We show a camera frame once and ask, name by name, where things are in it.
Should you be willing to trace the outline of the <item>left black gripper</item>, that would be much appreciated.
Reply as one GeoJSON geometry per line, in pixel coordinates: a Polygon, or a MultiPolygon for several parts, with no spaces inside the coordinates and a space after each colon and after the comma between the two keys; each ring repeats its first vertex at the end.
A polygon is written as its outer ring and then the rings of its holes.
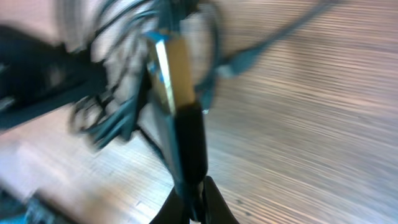
{"type": "Polygon", "coordinates": [[[1,129],[12,129],[86,96],[108,79],[90,54],[69,52],[13,26],[1,25],[1,129]]]}

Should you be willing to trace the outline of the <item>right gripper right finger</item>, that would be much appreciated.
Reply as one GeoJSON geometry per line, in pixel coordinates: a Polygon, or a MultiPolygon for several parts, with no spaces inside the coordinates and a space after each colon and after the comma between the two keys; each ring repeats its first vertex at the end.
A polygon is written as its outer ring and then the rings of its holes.
{"type": "Polygon", "coordinates": [[[203,200],[206,224],[239,224],[210,176],[204,179],[203,200]]]}

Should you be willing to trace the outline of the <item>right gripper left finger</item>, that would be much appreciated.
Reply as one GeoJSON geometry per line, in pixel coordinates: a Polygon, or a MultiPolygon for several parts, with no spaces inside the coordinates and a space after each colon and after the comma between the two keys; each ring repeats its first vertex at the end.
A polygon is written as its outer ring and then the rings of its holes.
{"type": "Polygon", "coordinates": [[[173,188],[157,215],[150,224],[189,224],[190,217],[183,200],[173,188]]]}

